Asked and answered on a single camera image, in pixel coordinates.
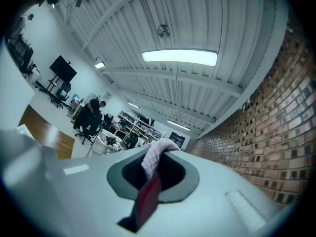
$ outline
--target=desk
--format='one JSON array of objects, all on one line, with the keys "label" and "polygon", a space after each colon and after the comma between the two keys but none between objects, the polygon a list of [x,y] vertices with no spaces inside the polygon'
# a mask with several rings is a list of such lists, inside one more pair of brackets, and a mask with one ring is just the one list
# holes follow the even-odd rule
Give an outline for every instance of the desk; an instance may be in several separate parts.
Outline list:
[{"label": "desk", "polygon": [[76,107],[76,109],[75,109],[75,112],[74,112],[72,115],[67,114],[67,116],[69,116],[69,117],[71,117],[71,118],[73,118],[73,117],[76,115],[76,113],[78,112],[78,110],[79,110],[80,107],[84,107],[84,103],[80,103],[79,100],[75,100],[75,99],[74,99],[74,100],[73,100],[73,103],[74,103],[74,105],[77,106],[77,107]]}]

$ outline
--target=rectangular light fixture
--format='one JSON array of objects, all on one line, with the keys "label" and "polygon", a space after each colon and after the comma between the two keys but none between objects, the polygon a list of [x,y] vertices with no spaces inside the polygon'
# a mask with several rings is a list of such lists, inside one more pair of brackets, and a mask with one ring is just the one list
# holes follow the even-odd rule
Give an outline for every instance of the rectangular light fixture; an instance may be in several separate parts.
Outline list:
[{"label": "rectangular light fixture", "polygon": [[217,61],[217,52],[204,49],[157,49],[142,52],[142,56],[145,62],[178,61],[215,66]]},{"label": "rectangular light fixture", "polygon": [[102,67],[104,67],[105,66],[105,64],[101,61],[100,63],[98,63],[98,64],[96,64],[95,65],[95,67],[97,68],[97,69],[100,69],[100,68],[102,68]]},{"label": "rectangular light fixture", "polygon": [[137,105],[133,105],[133,104],[131,104],[130,102],[128,102],[128,104],[139,109],[139,106],[137,106]]},{"label": "rectangular light fixture", "polygon": [[185,127],[185,126],[182,126],[182,125],[180,125],[180,124],[177,124],[177,123],[175,123],[175,122],[172,122],[172,121],[170,121],[170,120],[167,120],[169,123],[171,123],[171,124],[173,124],[173,125],[176,125],[176,126],[178,126],[178,127],[181,127],[182,129],[185,129],[185,130],[187,130],[187,131],[190,131],[190,129],[188,129],[187,127]]}]

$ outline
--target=towel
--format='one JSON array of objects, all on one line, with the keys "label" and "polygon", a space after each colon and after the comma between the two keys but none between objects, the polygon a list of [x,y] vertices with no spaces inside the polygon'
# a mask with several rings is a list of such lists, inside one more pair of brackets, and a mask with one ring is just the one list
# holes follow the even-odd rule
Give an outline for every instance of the towel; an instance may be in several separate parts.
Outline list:
[{"label": "towel", "polygon": [[158,141],[153,141],[150,144],[151,146],[148,149],[143,162],[141,163],[145,171],[147,180],[150,180],[154,176],[162,152],[170,150],[180,150],[177,144],[175,144],[172,140],[166,138],[162,138]]}]

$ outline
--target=white floor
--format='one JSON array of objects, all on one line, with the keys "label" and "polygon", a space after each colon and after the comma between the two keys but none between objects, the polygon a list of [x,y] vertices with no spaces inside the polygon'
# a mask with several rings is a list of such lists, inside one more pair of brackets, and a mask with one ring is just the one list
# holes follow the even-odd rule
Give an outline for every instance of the white floor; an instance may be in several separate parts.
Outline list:
[{"label": "white floor", "polygon": [[84,145],[82,145],[83,138],[75,137],[73,124],[70,123],[71,117],[67,116],[68,109],[65,106],[63,109],[61,107],[56,108],[50,102],[50,97],[47,94],[40,92],[39,88],[33,89],[35,95],[30,102],[30,106],[51,125],[75,139],[71,158],[85,157],[91,147],[91,143],[86,140]]}]

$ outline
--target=wooden floor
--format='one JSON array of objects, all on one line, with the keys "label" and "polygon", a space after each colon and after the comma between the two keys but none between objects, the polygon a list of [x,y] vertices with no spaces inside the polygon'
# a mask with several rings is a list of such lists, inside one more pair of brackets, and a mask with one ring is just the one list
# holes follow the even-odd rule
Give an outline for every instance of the wooden floor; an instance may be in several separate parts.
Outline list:
[{"label": "wooden floor", "polygon": [[70,159],[75,139],[59,131],[28,106],[19,125],[25,124],[32,136],[43,146],[56,150],[59,159]]}]

